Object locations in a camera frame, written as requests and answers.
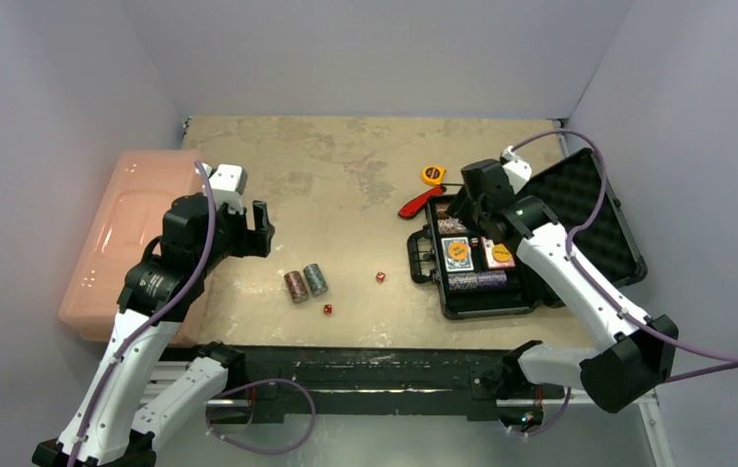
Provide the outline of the grey blue poker chip stack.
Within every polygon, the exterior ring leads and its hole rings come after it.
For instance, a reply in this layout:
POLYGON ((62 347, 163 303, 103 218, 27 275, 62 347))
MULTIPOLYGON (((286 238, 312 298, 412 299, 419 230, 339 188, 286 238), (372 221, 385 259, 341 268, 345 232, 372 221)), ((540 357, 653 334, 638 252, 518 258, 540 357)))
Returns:
POLYGON ((328 282, 318 264, 309 264, 302 272, 312 296, 319 297, 329 291, 328 282))

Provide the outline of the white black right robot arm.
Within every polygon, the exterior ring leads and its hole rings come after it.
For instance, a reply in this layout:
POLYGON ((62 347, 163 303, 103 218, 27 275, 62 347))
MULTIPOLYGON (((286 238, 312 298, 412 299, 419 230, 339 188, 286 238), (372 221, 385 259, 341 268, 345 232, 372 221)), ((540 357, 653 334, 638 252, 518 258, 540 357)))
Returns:
POLYGON ((624 297, 542 200, 518 195, 531 176, 527 162, 487 159, 463 167, 461 176, 449 215, 504 244, 552 289, 593 341, 589 348, 529 341, 511 351, 502 370, 509 393, 524 396, 540 384, 554 384, 583 390, 600 409, 617 413, 670 377, 678 326, 624 297))

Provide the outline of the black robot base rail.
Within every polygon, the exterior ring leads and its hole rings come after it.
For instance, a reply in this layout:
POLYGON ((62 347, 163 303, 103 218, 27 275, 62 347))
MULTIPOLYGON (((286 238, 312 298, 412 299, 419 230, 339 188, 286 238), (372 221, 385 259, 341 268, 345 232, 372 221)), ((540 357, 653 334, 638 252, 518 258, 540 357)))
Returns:
POLYGON ((207 402, 217 424, 281 423, 288 415, 452 415, 533 429, 565 390, 507 380, 503 350, 242 346, 229 387, 281 378, 207 402))

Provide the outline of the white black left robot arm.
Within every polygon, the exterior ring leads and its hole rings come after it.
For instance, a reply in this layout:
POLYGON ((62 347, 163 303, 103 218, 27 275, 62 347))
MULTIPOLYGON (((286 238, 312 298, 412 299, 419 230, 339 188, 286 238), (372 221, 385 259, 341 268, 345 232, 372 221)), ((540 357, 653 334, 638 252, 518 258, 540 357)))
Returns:
POLYGON ((153 466, 158 451, 184 421, 219 394, 232 398, 248 382, 243 352, 214 341, 203 346, 184 376, 149 406, 141 399, 159 358, 178 332, 205 281, 227 257, 270 252, 274 227, 267 204, 245 210, 203 194, 175 199, 161 235, 124 278, 111 337, 83 403, 60 435, 40 443, 36 466, 153 466))

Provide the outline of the red brown poker chip stack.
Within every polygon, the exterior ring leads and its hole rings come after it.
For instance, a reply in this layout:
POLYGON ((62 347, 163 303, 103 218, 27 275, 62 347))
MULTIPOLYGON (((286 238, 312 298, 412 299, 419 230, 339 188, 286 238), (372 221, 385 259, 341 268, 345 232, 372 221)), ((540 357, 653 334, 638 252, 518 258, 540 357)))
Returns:
POLYGON ((300 304, 308 300, 309 293, 299 271, 291 270, 285 273, 284 281, 294 304, 300 304))

